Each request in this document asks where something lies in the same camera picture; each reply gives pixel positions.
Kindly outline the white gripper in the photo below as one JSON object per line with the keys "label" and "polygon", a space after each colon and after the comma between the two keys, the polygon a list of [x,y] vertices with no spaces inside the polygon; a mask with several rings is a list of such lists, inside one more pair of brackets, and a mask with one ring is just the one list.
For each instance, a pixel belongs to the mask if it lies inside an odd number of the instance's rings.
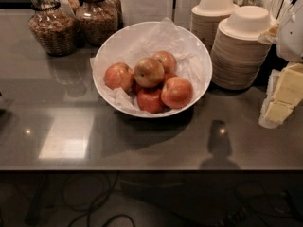
{"label": "white gripper", "polygon": [[279,26],[269,27],[258,36],[262,44],[276,44],[277,55],[292,61],[281,71],[273,70],[266,98],[260,110],[259,124],[276,129],[303,100],[303,0],[296,0]]}

